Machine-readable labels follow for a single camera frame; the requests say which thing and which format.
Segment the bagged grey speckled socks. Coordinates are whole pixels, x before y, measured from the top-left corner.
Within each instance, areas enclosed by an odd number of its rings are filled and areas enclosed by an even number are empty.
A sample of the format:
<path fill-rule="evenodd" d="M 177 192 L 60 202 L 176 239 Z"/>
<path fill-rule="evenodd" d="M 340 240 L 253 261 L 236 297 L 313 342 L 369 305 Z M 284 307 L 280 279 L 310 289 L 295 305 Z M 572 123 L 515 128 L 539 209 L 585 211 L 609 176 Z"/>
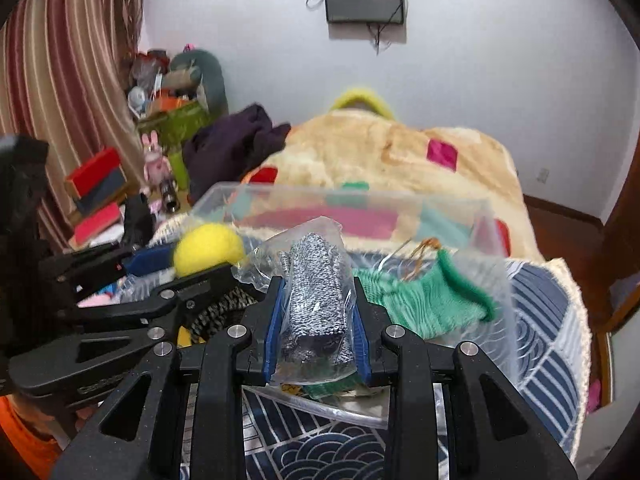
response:
<path fill-rule="evenodd" d="M 356 373 L 356 290 L 339 223 L 317 217 L 293 226 L 258 245 L 232 273 L 260 292 L 273 278 L 285 281 L 280 353 L 268 384 L 324 385 Z"/>

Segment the red box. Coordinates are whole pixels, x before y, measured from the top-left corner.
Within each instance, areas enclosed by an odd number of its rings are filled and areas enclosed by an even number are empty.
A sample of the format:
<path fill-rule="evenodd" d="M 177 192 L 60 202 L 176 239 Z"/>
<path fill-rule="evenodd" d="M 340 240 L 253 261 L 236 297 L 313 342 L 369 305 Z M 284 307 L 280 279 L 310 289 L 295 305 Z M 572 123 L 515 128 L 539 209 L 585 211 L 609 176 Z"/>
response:
<path fill-rule="evenodd" d="M 65 177 L 65 191 L 74 200 L 83 198 L 119 167 L 120 156 L 116 148 L 104 148 Z"/>

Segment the green knitted sock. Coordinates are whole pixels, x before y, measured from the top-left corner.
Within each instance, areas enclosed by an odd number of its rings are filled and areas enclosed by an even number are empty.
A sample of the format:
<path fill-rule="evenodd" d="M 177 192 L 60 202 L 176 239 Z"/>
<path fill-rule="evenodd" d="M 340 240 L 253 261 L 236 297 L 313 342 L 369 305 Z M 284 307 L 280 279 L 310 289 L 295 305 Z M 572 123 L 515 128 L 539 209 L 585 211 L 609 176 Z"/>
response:
<path fill-rule="evenodd" d="M 450 252 L 439 249 L 420 278 L 403 281 L 392 274 L 356 269 L 367 300 L 386 309 L 390 320 L 423 339 L 434 339 L 495 319 L 497 303 L 483 287 L 458 270 Z"/>

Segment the green dinosaur plush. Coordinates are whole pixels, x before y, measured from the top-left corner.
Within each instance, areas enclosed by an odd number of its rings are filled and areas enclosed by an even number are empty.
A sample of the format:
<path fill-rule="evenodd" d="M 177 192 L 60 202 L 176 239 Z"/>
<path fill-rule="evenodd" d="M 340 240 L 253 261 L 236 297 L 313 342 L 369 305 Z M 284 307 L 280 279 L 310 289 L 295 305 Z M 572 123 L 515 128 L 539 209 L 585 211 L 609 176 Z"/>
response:
<path fill-rule="evenodd" d="M 169 62 L 162 89 L 192 91 L 201 107 L 214 117 L 228 114 L 224 75 L 215 55 L 202 49 L 183 51 Z"/>

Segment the green cardboard box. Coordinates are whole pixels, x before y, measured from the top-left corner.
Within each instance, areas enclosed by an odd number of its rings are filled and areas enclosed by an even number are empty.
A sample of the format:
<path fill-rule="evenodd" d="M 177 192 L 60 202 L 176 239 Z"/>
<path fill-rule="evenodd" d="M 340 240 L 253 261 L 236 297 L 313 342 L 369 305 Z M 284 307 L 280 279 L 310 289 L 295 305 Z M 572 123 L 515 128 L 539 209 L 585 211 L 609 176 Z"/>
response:
<path fill-rule="evenodd" d="M 160 146 L 165 153 L 171 154 L 180 152 L 186 140 L 212 122 L 213 117 L 198 102 L 190 102 L 175 110 L 140 120 L 137 132 L 142 136 L 143 133 L 150 134 L 155 130 Z"/>

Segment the wooden door frame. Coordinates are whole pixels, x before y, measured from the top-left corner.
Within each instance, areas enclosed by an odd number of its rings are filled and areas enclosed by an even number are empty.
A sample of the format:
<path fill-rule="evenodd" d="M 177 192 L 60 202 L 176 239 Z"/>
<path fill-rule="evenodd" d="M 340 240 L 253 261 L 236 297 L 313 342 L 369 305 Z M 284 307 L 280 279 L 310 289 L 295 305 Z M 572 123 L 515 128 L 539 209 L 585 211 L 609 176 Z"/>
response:
<path fill-rule="evenodd" d="M 614 312 L 611 287 L 639 272 L 639 144 L 634 148 L 623 188 L 603 228 L 597 264 L 603 313 L 594 327 L 600 332 Z"/>

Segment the beige plush blanket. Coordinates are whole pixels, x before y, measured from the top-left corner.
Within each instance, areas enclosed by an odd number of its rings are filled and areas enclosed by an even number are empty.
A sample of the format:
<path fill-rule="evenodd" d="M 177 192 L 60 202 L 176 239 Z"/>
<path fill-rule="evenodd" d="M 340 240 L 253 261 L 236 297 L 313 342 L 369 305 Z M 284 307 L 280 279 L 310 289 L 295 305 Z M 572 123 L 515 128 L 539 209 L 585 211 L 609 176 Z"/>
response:
<path fill-rule="evenodd" d="M 292 128 L 260 169 L 274 183 L 488 200 L 509 232 L 511 255 L 543 262 L 510 152 L 475 129 L 411 128 L 364 110 L 334 110 Z"/>

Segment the striped pink curtain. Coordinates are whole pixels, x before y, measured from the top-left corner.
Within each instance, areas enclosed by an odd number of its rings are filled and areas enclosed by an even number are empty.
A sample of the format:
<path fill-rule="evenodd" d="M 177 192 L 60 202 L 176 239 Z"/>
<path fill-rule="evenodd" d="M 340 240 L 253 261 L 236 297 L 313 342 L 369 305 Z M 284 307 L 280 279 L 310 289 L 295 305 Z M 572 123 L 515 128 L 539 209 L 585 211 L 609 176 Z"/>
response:
<path fill-rule="evenodd" d="M 55 249 L 72 236 L 68 174 L 104 148 L 141 182 L 142 147 L 126 90 L 143 0 L 18 0 L 1 29 L 1 131 L 49 145 L 38 210 Z"/>

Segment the yellow green fuzzy plush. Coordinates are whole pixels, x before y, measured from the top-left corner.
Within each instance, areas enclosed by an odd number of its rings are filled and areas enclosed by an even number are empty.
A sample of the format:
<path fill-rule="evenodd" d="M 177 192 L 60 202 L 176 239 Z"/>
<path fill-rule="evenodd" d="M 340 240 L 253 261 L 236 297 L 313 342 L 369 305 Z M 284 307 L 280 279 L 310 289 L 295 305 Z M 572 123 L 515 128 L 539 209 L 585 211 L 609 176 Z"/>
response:
<path fill-rule="evenodd" d="M 374 91 L 368 88 L 349 88 L 333 102 L 330 110 L 366 110 L 388 120 L 395 114 L 390 106 Z"/>

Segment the dark purple garment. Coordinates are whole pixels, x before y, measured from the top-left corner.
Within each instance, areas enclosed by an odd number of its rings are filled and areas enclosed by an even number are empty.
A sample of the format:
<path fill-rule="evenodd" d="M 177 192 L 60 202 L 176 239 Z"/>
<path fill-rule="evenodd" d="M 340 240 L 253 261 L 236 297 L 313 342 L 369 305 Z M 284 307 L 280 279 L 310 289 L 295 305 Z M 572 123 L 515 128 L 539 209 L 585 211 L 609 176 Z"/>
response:
<path fill-rule="evenodd" d="M 198 130 L 182 147 L 191 204 L 218 182 L 240 182 L 270 155 L 284 149 L 290 131 L 288 122 L 275 125 L 259 104 Z"/>

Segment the clear plastic storage bin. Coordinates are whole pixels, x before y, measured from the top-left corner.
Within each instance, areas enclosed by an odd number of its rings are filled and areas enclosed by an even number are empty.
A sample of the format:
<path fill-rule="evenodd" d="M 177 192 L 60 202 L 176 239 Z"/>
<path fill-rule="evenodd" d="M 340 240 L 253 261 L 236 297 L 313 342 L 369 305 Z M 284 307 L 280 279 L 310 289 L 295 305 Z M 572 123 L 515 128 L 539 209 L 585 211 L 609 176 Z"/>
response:
<path fill-rule="evenodd" d="M 353 266 L 396 278 L 427 274 L 436 252 L 416 248 L 422 240 L 436 238 L 457 268 L 498 304 L 492 322 L 455 330 L 438 337 L 438 342 L 455 346 L 472 340 L 507 378 L 518 377 L 508 251 L 487 200 L 363 188 L 219 183 L 193 206 L 184 225 L 193 229 L 223 224 L 239 234 L 246 252 L 252 252 L 265 240 L 320 217 L 337 223 Z"/>

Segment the pink bunny toy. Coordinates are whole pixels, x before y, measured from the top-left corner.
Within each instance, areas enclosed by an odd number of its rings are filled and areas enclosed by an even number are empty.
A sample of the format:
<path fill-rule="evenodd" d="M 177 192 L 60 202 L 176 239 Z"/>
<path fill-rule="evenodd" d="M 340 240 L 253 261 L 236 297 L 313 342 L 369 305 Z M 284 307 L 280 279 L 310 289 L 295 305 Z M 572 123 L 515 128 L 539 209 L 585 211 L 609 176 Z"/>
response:
<path fill-rule="evenodd" d="M 157 132 L 152 130 L 150 133 L 143 133 L 141 139 L 144 180 L 149 192 L 153 192 L 160 187 L 163 181 L 172 177 L 172 170 L 170 162 L 160 146 Z"/>

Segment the yellow felt ball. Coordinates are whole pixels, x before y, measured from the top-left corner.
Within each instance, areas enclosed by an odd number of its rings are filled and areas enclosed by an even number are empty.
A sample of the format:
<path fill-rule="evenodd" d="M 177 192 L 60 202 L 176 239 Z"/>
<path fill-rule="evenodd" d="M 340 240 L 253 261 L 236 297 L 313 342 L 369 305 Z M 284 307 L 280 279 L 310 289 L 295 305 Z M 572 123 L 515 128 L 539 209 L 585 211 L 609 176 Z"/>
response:
<path fill-rule="evenodd" d="M 205 223 L 183 235 L 172 261 L 178 277 L 185 278 L 223 263 L 238 263 L 244 256 L 238 234 L 224 224 Z"/>

